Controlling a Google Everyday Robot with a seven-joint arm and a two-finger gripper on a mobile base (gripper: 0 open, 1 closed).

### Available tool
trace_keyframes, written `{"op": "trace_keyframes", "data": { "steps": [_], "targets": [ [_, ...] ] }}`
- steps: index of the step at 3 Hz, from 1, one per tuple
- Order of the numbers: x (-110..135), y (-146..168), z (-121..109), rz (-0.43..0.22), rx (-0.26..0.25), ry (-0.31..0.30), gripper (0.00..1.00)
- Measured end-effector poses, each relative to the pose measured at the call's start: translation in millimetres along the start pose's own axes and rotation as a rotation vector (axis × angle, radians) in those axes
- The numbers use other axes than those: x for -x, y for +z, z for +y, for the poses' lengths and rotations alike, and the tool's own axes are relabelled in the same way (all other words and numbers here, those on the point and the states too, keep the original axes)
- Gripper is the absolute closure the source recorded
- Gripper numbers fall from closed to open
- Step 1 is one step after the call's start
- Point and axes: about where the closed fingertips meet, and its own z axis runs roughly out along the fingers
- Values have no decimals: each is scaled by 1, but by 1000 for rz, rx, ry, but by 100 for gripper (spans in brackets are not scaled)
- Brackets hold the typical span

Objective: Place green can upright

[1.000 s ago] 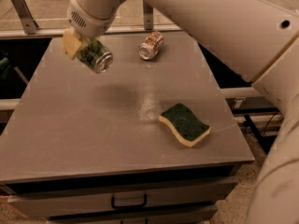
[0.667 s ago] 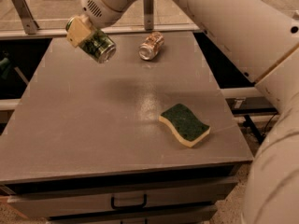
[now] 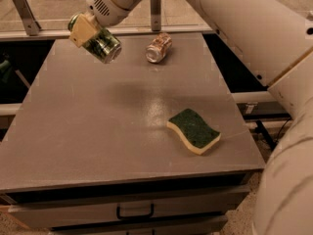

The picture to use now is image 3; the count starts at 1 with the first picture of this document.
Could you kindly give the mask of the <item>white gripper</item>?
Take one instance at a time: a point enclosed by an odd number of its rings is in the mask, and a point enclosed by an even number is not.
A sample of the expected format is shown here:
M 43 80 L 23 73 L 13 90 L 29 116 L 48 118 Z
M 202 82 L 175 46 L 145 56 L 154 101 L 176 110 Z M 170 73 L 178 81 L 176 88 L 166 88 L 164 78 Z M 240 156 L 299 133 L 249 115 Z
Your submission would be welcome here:
M 86 0 L 86 3 L 90 13 L 77 13 L 68 23 L 69 39 L 78 48 L 101 29 L 100 25 L 120 24 L 135 7 L 136 0 Z

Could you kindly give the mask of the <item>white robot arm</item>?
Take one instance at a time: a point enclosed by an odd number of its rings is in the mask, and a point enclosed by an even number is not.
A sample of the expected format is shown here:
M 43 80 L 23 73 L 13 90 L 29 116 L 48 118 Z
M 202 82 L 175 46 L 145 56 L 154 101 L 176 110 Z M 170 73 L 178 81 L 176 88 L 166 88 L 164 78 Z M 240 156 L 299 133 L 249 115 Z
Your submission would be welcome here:
M 68 25 L 71 40 L 82 46 L 140 1 L 86 0 Z M 263 171 L 252 234 L 313 235 L 312 23 L 276 0 L 186 1 L 293 119 Z

